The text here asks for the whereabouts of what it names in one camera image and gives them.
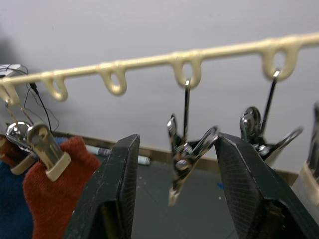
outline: metal clothespin clip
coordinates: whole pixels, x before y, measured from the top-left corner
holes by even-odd
[[[32,125],[27,131],[27,142],[46,166],[46,175],[56,181],[71,162],[67,152],[63,152],[54,140],[49,128],[43,123]]]
[[[21,150],[26,151],[31,154],[32,157],[36,158],[36,154],[32,151],[32,148],[26,142],[26,132],[29,129],[30,125],[33,124],[33,121],[29,117],[29,115],[24,111],[23,106],[20,104],[21,111],[28,118],[30,123],[26,123],[24,121],[18,121],[11,109],[9,108],[9,102],[5,102],[5,107],[7,108],[9,114],[11,115],[14,123],[9,124],[6,128],[5,136],[6,138],[16,144]]]
[[[0,160],[10,166],[11,173],[14,175],[22,174],[35,163],[34,158],[1,134]]]
[[[263,119],[261,119],[259,110],[251,106],[243,112],[239,122],[241,138],[252,144],[260,157],[269,165],[274,163],[280,152],[304,130],[302,127],[298,127],[276,144],[266,143],[264,139],[264,131],[279,73],[280,71],[274,73]]]
[[[319,183],[319,102],[315,103],[314,115],[314,128],[307,164],[317,183]]]
[[[210,128],[202,139],[187,142],[188,133],[188,108],[189,108],[189,83],[185,84],[185,104],[184,104],[184,134],[183,137],[177,133],[177,122],[174,114],[170,117],[167,128],[171,143],[173,158],[173,184],[169,189],[168,205],[175,205],[182,187],[195,168],[198,160],[214,145],[218,139],[220,129],[218,126]]]

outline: red towel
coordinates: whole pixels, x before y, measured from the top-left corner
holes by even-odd
[[[90,154],[81,137],[73,137],[60,148],[69,153],[71,163],[59,179],[51,182],[45,166],[37,162],[23,182],[26,202],[33,218],[33,239],[61,239],[81,196],[85,183],[100,166]]]

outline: white wall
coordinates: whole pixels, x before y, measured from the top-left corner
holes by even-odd
[[[319,31],[318,9],[316,0],[4,1],[0,60],[39,72],[310,33]],[[318,53],[319,48],[302,50],[293,75],[277,85],[266,138],[277,142],[299,125],[305,127],[277,168],[299,171],[307,158],[312,107],[319,100]],[[112,96],[98,76],[67,80],[64,103],[39,88],[61,121],[59,131],[110,140],[139,133],[142,145],[169,149],[166,121],[175,112],[182,130],[184,94],[172,69],[129,71],[127,80],[122,97]],[[258,56],[204,62],[201,83],[191,92],[189,137],[197,139],[215,124],[239,136],[241,113],[250,105],[263,112],[270,84]],[[24,99],[25,86],[19,93]],[[32,98],[28,105],[44,117]],[[4,106],[0,114],[1,122],[10,120]]]

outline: beige clip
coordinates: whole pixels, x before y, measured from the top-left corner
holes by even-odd
[[[22,160],[18,165],[11,169],[11,173],[14,175],[20,175],[24,173],[32,164],[35,163],[34,158],[28,155],[24,160]]]
[[[29,127],[26,138],[28,144],[44,163],[48,178],[56,181],[70,164],[70,155],[60,149],[48,126],[43,123],[36,123]]]

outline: blue cloth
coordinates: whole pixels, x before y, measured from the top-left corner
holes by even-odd
[[[66,138],[66,137],[54,137],[54,138],[55,138],[55,141],[58,145],[60,145],[61,143],[68,140],[68,138]]]
[[[32,215],[24,199],[22,185],[26,172],[14,175],[7,164],[0,164],[1,239],[32,238]]]

